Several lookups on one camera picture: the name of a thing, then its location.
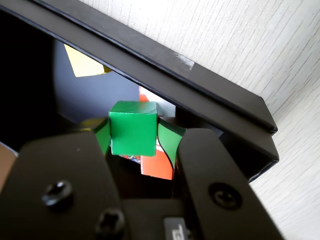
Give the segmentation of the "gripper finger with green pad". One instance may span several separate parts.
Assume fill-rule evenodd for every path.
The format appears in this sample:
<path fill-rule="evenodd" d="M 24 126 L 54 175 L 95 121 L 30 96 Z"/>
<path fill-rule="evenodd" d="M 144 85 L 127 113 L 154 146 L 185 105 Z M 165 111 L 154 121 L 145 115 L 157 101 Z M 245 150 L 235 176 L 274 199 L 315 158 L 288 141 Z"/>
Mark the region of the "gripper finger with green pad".
<path fill-rule="evenodd" d="M 282 239 L 213 130 L 182 128 L 171 117 L 160 117 L 158 126 L 180 136 L 174 176 L 184 212 L 164 218 L 167 240 Z"/>

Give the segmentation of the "gripper finger black curved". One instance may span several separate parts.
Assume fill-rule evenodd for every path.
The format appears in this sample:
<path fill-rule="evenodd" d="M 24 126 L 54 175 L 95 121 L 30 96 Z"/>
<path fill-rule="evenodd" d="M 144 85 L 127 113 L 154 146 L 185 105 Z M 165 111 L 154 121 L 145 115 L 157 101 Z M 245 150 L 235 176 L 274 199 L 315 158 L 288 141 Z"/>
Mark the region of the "gripper finger black curved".
<path fill-rule="evenodd" d="M 0 195 L 3 240 L 128 240 L 110 168 L 91 131 L 23 146 Z"/>

